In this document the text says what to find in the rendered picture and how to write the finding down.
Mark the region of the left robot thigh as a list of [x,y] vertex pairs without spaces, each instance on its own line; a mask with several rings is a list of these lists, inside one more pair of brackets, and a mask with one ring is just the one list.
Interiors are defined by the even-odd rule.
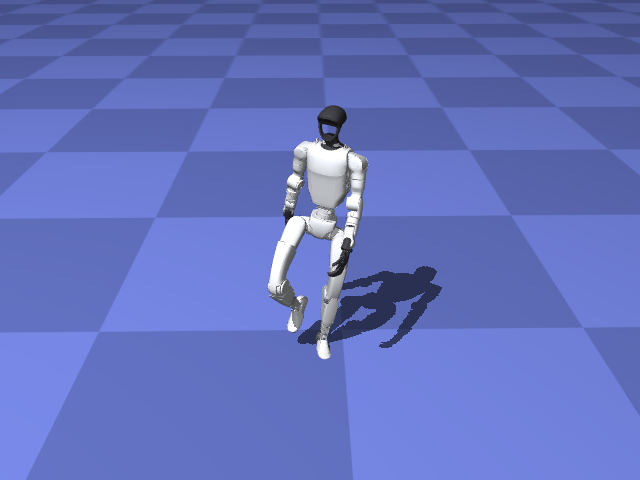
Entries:
[[[336,226],[331,238],[332,241],[331,241],[331,248],[330,248],[329,272],[333,272],[338,266],[337,264],[336,266],[332,267],[332,264],[340,258],[340,255],[343,251],[341,249],[341,246],[342,246],[341,241],[343,237],[344,237],[344,230]],[[345,280],[345,276],[347,273],[347,269],[348,269],[347,265],[348,265],[348,262],[343,272],[341,273],[341,275],[336,277],[329,276],[328,284],[322,287],[322,300],[324,300],[324,302],[327,301],[327,303],[329,303],[331,299],[337,299],[337,300],[339,299],[339,296],[343,287],[343,283]]]

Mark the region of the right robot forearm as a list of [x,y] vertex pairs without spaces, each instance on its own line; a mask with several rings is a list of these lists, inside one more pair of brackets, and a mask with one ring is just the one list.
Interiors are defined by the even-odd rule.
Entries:
[[298,195],[300,193],[300,190],[294,190],[293,188],[287,186],[286,192],[287,192],[287,194],[286,194],[286,198],[285,198],[285,202],[284,202],[285,205],[284,205],[284,208],[283,208],[283,212],[285,213],[285,210],[289,209],[289,210],[291,210],[291,212],[293,214],[294,210],[295,210],[296,203],[297,203]]

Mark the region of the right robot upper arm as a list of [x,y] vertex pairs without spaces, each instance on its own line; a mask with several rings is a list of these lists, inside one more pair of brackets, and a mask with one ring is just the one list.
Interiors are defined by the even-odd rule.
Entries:
[[304,141],[294,149],[293,174],[287,181],[287,186],[300,190],[304,186],[304,172],[307,166],[307,150],[313,142]]

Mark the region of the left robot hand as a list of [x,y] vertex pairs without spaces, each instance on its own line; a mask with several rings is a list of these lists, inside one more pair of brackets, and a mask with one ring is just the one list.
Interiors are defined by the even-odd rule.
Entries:
[[333,272],[328,272],[327,273],[327,274],[329,274],[328,276],[336,277],[336,276],[341,275],[341,273],[343,272],[343,270],[344,270],[344,268],[345,268],[345,266],[346,266],[346,264],[348,262],[349,255],[353,251],[352,249],[350,249],[350,244],[351,244],[351,239],[346,237],[343,240],[343,244],[341,246],[341,249],[343,251],[342,251],[342,253],[340,255],[340,258],[336,262],[334,262],[332,264],[332,267],[336,266],[337,264],[338,264],[338,266]]

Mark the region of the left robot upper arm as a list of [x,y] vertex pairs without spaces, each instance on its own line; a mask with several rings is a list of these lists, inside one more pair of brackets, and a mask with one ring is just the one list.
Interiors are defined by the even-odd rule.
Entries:
[[346,208],[351,211],[358,211],[358,204],[362,198],[365,188],[366,172],[368,169],[367,159],[357,153],[348,153],[348,166],[351,174],[351,196],[347,197]]

